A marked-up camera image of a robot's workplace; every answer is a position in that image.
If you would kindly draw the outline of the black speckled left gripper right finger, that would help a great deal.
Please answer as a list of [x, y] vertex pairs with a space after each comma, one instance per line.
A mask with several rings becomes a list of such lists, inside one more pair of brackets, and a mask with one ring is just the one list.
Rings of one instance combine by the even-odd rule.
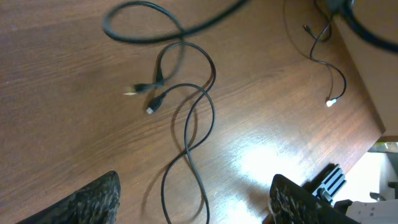
[[281, 174], [273, 177], [269, 196], [275, 223], [357, 224]]

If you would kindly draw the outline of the black speckled left gripper left finger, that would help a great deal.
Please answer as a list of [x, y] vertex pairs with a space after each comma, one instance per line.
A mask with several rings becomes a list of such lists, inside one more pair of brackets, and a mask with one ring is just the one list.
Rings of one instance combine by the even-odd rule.
[[113, 224], [116, 221], [120, 198], [119, 176], [112, 170], [20, 222], [27, 224]]

